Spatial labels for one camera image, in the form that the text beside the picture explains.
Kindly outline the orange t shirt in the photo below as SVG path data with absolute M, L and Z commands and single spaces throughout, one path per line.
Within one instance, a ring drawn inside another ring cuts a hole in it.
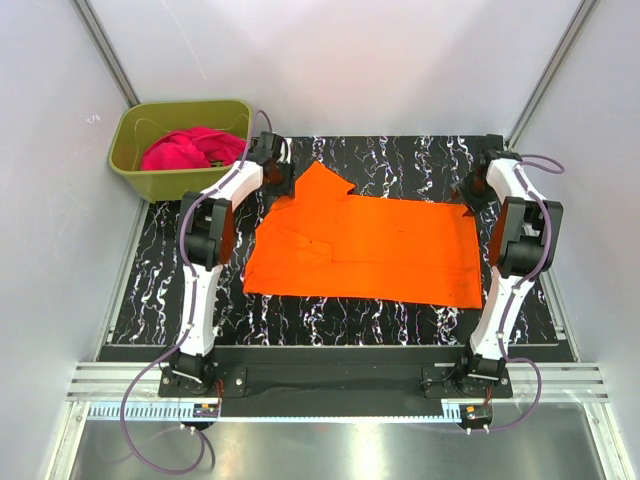
M 357 195 L 315 162 L 257 227 L 244 291 L 479 309 L 476 222 L 462 204 Z

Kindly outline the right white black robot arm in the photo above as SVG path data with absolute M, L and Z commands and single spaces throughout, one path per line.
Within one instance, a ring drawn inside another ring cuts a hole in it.
M 489 242 L 488 297 L 453 370 L 452 384 L 463 396 L 485 397 L 506 379 L 506 365 L 517 361 L 508 354 L 508 340 L 521 306 L 554 259 L 564 207 L 547 199 L 524 168 L 562 174 L 564 167 L 555 160 L 549 167 L 535 162 L 542 158 L 508 151 L 502 136 L 488 134 L 473 169 L 454 185 L 473 215 L 500 206 Z

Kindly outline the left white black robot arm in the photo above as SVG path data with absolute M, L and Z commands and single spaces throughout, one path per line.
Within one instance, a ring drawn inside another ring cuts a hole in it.
M 180 204 L 178 253 L 184 297 L 177 345 L 163 355 L 162 383 L 196 396 L 217 386 L 212 360 L 219 278 L 235 248 L 234 212 L 251 194 L 293 197 L 295 163 L 290 141 L 264 131 L 215 184 L 187 192 Z

